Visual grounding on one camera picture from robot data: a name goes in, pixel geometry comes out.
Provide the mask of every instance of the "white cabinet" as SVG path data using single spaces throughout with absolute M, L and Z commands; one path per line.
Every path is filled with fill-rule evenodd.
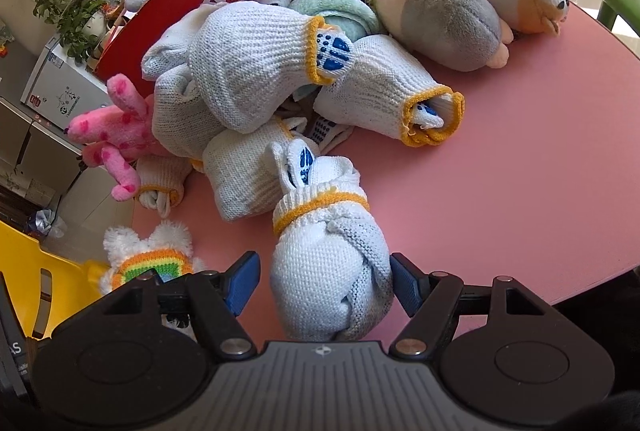
M 60 129 L 85 111 L 112 104 L 104 83 L 55 40 L 42 51 L 20 100 Z

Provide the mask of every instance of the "gray plush toy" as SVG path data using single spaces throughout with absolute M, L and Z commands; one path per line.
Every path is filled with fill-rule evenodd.
M 511 29 L 487 0 L 365 0 L 388 32 L 409 50 L 471 72 L 501 68 Z

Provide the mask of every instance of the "floor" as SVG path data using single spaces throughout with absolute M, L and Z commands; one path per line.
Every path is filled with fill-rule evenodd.
M 600 0 L 572 0 L 594 17 Z M 624 21 L 618 19 L 614 33 L 640 56 L 640 39 Z M 62 200 L 60 217 L 68 229 L 60 239 L 49 238 L 46 247 L 76 261 L 104 259 L 102 236 L 113 225 L 130 225 L 133 202 L 117 203 L 109 195 L 112 178 L 101 169 L 83 173 L 71 192 Z

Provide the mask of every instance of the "teddy bear ear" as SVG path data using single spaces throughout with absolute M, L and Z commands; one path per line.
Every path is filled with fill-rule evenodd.
M 144 252 L 138 234 L 129 227 L 110 227 L 104 233 L 102 246 L 112 267 L 119 267 L 129 257 Z

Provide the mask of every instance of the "pink table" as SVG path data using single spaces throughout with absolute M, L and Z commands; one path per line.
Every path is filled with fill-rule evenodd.
M 511 275 L 554 303 L 640 263 L 640 60 L 577 7 L 559 38 L 529 36 L 510 52 L 504 69 L 470 74 L 424 61 L 466 98 L 462 126 L 442 146 L 357 129 L 335 152 L 360 170 L 392 252 L 469 284 Z M 258 345 L 282 338 L 271 215 L 223 222 L 206 177 L 192 173 L 171 218 L 211 268 L 260 254 L 262 280 L 240 320 Z M 158 222 L 136 206 L 141 236 Z M 396 301 L 369 337 L 388 345 L 406 321 Z

